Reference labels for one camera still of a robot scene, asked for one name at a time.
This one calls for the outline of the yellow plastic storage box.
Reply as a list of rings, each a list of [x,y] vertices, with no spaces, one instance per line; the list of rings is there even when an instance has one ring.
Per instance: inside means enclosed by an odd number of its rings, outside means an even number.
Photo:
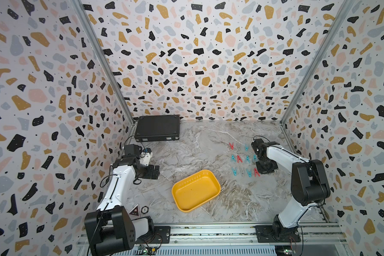
[[[221,192],[218,179],[210,170],[201,170],[175,183],[172,196],[178,209],[191,212],[216,198]]]

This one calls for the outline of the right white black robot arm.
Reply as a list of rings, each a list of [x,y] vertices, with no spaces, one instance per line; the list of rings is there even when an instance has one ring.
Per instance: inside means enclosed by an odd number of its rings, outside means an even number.
[[[251,147],[260,174],[270,174],[277,169],[291,174],[292,197],[284,210],[275,216],[269,236],[278,242],[297,241],[295,233],[299,220],[310,208],[323,205],[331,194],[325,167],[322,161],[308,160],[274,141],[255,139]]]

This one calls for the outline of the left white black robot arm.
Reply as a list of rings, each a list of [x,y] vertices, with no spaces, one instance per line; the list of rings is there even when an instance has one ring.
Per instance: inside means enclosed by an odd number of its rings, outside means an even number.
[[[124,204],[137,180],[156,180],[160,167],[144,164],[137,157],[124,157],[112,164],[111,179],[106,195],[97,210],[86,215],[84,225],[89,249],[93,256],[111,256],[133,249],[136,242],[155,238],[151,217],[130,218]]]

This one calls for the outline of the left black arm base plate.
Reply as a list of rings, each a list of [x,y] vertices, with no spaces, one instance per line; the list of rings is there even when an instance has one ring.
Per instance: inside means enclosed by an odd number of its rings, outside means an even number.
[[[171,227],[170,226],[155,226],[153,231],[148,231],[145,235],[141,235],[136,243],[151,244],[169,244],[170,242]]]

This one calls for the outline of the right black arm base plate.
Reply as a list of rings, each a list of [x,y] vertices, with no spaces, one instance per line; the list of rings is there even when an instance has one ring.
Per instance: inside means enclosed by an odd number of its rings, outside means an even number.
[[[257,225],[255,234],[258,243],[290,243],[300,242],[301,238],[296,227],[284,228],[280,225]]]

